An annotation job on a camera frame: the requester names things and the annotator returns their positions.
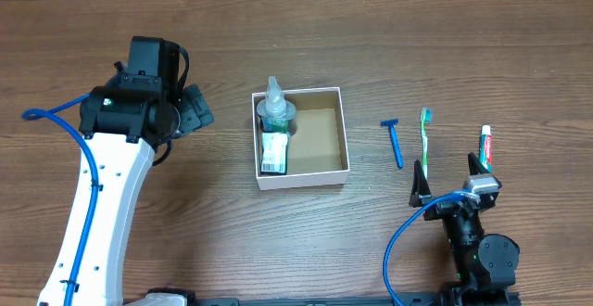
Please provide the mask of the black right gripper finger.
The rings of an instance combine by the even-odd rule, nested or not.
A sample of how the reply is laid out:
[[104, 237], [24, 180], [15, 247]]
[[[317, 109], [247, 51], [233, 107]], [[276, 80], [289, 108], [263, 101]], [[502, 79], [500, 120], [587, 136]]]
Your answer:
[[470, 152], [468, 154], [468, 167], [470, 175], [489, 173], [487, 167], [483, 165], [479, 157], [476, 156], [473, 152]]
[[409, 205], [423, 207], [432, 200], [432, 194], [427, 179], [424, 176], [423, 166], [417, 159], [413, 165], [413, 182], [410, 193]]

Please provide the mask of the green white soap packet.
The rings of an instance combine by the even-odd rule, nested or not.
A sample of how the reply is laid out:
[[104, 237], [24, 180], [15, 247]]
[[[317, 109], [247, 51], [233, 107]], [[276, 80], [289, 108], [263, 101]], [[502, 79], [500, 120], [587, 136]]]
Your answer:
[[287, 174], [289, 133], [263, 133], [260, 172]]

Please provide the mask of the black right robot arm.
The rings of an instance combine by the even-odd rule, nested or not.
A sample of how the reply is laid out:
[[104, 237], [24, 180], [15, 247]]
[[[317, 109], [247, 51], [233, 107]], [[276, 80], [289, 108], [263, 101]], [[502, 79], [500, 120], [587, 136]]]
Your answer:
[[423, 213], [426, 221], [442, 222], [458, 279], [446, 282], [436, 293], [409, 297], [410, 305], [443, 306], [518, 306], [517, 292], [509, 287], [516, 282], [519, 263], [517, 243], [501, 234], [487, 234], [479, 214], [495, 207], [501, 182], [468, 154], [470, 175], [462, 189], [469, 196], [461, 201], [444, 200]]

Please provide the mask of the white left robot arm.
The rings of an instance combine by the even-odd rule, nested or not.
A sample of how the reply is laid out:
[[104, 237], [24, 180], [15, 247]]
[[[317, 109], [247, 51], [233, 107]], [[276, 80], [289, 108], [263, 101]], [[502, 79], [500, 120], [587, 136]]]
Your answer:
[[159, 147], [213, 123], [199, 88], [175, 94], [162, 87], [98, 86], [74, 101], [81, 123], [73, 128], [59, 108], [29, 109], [27, 121], [46, 118], [79, 145], [77, 190], [56, 265], [40, 305], [121, 305], [123, 264], [140, 189], [163, 161]]

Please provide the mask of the clear green-labelled bottle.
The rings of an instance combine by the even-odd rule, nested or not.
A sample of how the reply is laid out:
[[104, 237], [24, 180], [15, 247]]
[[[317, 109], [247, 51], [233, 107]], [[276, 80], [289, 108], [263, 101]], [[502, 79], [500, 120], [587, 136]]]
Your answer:
[[294, 119], [297, 115], [296, 106], [284, 96], [275, 76], [270, 76], [264, 98], [258, 102], [257, 114], [260, 129], [263, 133], [289, 133], [293, 135], [297, 128]]

